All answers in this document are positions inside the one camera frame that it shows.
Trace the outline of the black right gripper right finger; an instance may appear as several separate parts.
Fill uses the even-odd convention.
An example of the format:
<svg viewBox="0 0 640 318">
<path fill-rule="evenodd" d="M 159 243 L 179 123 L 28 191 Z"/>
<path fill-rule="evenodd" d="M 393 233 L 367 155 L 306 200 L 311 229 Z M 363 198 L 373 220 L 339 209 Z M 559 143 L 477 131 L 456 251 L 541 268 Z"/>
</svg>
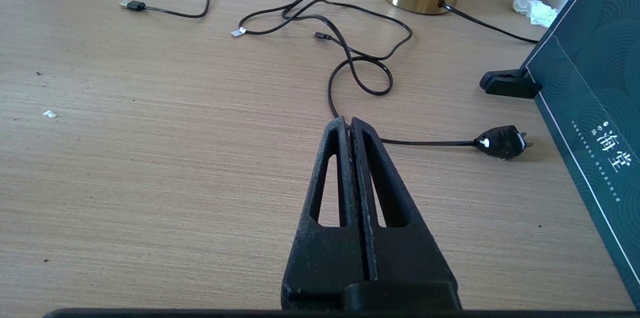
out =
<svg viewBox="0 0 640 318">
<path fill-rule="evenodd" d="M 450 266 L 377 131 L 354 118 L 350 133 L 368 279 L 454 283 Z"/>
</svg>

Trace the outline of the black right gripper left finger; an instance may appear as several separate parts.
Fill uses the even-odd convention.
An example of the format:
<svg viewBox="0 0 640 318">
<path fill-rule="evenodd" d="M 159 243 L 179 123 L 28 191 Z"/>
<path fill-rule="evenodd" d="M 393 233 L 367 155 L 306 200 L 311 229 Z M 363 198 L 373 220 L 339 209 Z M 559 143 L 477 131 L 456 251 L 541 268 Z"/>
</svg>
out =
<svg viewBox="0 0 640 318">
<path fill-rule="evenodd" d="M 281 284 L 284 309 L 342 309 L 345 288 L 365 278 L 361 218 L 345 119 L 324 128 Z M 336 158 L 338 226 L 319 223 L 329 160 Z"/>
</svg>

